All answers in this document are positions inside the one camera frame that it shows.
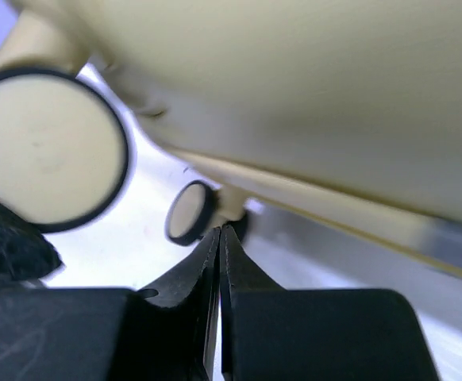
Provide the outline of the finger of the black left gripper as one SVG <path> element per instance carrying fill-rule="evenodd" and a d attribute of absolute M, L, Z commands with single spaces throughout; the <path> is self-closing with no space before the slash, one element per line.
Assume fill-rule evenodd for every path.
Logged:
<path fill-rule="evenodd" d="M 41 232 L 0 203 L 0 287 L 37 282 L 62 266 Z"/>

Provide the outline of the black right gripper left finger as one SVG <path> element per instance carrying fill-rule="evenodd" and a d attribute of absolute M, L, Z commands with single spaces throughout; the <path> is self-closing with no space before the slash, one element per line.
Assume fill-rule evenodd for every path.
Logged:
<path fill-rule="evenodd" d="M 0 380 L 207 380 L 219 239 L 138 291 L 0 287 Z"/>

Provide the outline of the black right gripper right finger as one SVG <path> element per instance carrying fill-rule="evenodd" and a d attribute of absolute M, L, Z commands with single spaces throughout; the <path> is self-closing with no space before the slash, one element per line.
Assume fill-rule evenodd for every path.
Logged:
<path fill-rule="evenodd" d="M 288 290 L 226 225 L 220 242 L 227 380 L 436 380 L 414 309 L 388 289 Z"/>

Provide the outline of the yellow hard-shell suitcase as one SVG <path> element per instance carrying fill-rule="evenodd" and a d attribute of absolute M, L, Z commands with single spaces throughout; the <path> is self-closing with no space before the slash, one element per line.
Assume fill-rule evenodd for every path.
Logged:
<path fill-rule="evenodd" d="M 462 276 L 462 1 L 13 1 L 0 71 L 92 63 L 223 187 Z"/>

